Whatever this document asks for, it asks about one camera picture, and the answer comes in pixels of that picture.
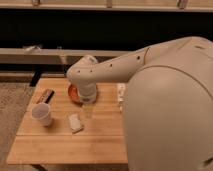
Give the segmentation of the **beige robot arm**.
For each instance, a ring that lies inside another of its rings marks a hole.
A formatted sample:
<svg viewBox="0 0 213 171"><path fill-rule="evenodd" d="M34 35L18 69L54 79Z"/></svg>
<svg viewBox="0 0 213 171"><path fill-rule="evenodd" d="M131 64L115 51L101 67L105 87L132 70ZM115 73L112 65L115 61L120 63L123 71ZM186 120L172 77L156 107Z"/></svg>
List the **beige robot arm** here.
<svg viewBox="0 0 213 171"><path fill-rule="evenodd" d="M100 82L125 82L130 171L213 171L213 41L185 37L67 71L82 102Z"/></svg>

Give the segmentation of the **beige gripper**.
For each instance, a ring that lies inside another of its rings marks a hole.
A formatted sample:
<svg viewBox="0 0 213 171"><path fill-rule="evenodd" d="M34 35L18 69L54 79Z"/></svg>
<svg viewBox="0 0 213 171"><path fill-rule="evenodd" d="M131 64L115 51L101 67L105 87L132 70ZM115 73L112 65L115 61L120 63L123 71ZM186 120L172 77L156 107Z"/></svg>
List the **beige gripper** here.
<svg viewBox="0 0 213 171"><path fill-rule="evenodd" d="M93 103L97 98L97 86L94 83L77 87L78 96L83 103Z"/></svg>

